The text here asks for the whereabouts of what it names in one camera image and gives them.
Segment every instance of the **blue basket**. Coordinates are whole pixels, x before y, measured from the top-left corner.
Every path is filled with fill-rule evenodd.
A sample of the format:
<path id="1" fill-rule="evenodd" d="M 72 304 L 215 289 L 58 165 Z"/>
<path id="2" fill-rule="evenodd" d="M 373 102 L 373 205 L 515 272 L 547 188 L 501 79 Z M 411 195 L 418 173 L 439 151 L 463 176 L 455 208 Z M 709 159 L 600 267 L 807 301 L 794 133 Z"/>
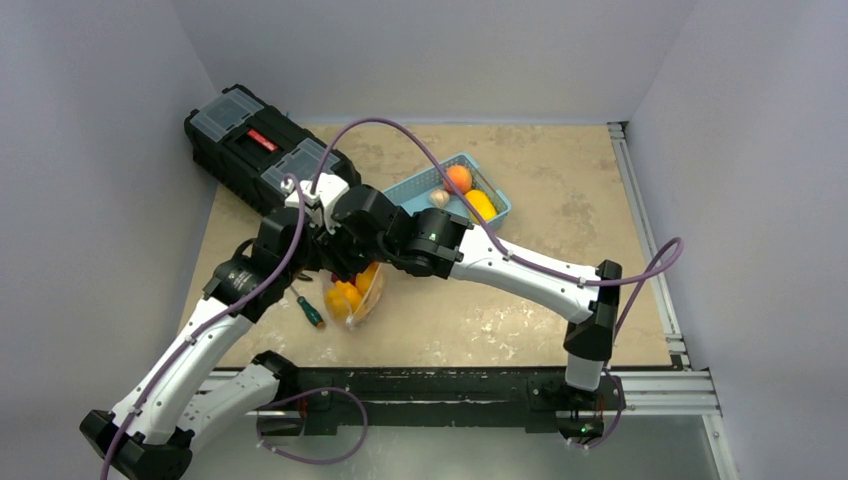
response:
<path id="1" fill-rule="evenodd" d="M 512 210 L 512 203 L 507 200 L 506 195 L 503 194 L 501 189 L 486 176 L 480 165 L 471 158 L 471 155 L 459 153 L 442 162 L 442 166 L 446 169 L 454 165 L 463 165 L 471 171 L 471 188 L 482 190 L 489 197 L 489 200 L 492 201 L 492 205 L 495 206 L 495 210 L 498 212 L 495 218 L 489 220 L 489 225 L 494 229 L 500 228 L 507 214 Z M 430 203 L 429 198 L 430 192 L 443 188 L 442 176 L 439 175 L 436 167 L 430 167 L 397 185 L 387 188 L 383 193 L 389 200 L 403 207 L 411 215 L 425 208 L 432 208 L 433 204 Z M 462 201 L 456 198 L 455 195 L 451 195 L 451 199 L 445 206 L 445 210 L 462 215 L 465 218 L 471 217 L 468 209 L 465 208 Z"/>

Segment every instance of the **table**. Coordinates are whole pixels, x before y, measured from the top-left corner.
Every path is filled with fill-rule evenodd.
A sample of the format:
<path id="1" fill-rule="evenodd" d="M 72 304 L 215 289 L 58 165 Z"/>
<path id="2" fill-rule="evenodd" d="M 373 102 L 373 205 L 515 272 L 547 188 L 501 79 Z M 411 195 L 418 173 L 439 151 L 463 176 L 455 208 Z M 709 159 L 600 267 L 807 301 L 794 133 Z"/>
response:
<path id="1" fill-rule="evenodd" d="M 309 127 L 329 141 L 339 126 Z M 636 227 L 604 126 L 420 125 L 411 130 L 439 159 L 470 154 L 513 203 L 498 235 L 545 255 L 597 265 L 609 258 L 625 275 L 644 269 Z M 406 137 L 362 126 L 339 150 L 364 183 L 384 189 L 429 166 Z M 185 325 L 215 266 L 256 235 L 260 216 L 219 187 L 181 321 Z M 275 350 L 301 366 L 562 365 L 566 322 L 550 310 L 484 285 L 412 278 L 387 269 L 387 288 L 367 322 L 351 332 L 328 321 L 315 329 L 287 295 L 222 358 L 246 365 Z M 320 282 L 296 282 L 325 313 Z M 669 365 L 651 286 L 616 340 L 614 366 Z M 622 303 L 631 287 L 623 287 Z"/>

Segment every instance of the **transparent container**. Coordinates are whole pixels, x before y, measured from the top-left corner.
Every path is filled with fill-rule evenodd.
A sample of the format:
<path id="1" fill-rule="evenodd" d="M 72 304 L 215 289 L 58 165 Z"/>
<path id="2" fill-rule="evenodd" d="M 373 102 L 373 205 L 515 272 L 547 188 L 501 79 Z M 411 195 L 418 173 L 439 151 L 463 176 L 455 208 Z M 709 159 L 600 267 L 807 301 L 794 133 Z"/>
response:
<path id="1" fill-rule="evenodd" d="M 333 323 L 353 330 L 368 318 L 385 289 L 385 269 L 385 265 L 374 263 L 349 283 L 333 282 L 330 272 L 321 272 L 324 308 Z"/>

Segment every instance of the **white wall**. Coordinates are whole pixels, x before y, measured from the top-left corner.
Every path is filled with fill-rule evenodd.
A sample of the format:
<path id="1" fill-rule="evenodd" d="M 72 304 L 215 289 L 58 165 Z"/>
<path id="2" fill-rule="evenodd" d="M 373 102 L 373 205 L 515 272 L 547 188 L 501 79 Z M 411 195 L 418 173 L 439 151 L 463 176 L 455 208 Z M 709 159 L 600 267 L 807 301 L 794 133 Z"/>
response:
<path id="1" fill-rule="evenodd" d="M 629 118 L 694 0 L 174 0 L 217 89 L 303 122 Z"/>
<path id="2" fill-rule="evenodd" d="M 2 2 L 0 85 L 2 476 L 95 478 L 79 422 L 177 326 L 210 200 L 182 120 L 214 91 L 149 0 Z"/>
<path id="3" fill-rule="evenodd" d="M 627 129 L 744 479 L 846 478 L 848 3 L 701 0 Z"/>

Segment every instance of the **floor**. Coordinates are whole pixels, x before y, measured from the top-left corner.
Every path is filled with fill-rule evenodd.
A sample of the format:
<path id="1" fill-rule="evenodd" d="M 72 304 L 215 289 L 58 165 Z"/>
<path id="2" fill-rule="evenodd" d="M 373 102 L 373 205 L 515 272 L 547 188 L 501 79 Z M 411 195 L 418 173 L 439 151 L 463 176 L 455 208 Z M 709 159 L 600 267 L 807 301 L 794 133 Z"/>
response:
<path id="1" fill-rule="evenodd" d="M 309 127 L 328 141 L 338 126 Z M 437 158 L 470 154 L 513 203 L 498 235 L 572 263 L 609 258 L 625 275 L 644 269 L 622 179 L 605 126 L 411 127 Z M 359 127 L 338 148 L 364 183 L 383 189 L 428 167 L 401 134 Z M 194 309 L 215 266 L 255 236 L 260 217 L 219 187 L 197 261 L 181 325 Z M 387 270 L 387 288 L 367 321 L 348 331 L 331 322 L 323 331 L 307 322 L 287 296 L 223 357 L 220 366 L 244 366 L 256 353 L 275 350 L 302 366 L 562 365 L 566 322 L 550 310 L 491 287 L 419 279 Z M 296 282 L 322 313 L 319 282 Z M 626 298 L 631 289 L 624 287 Z M 669 365 L 668 348 L 650 285 L 616 340 L 615 366 Z"/>

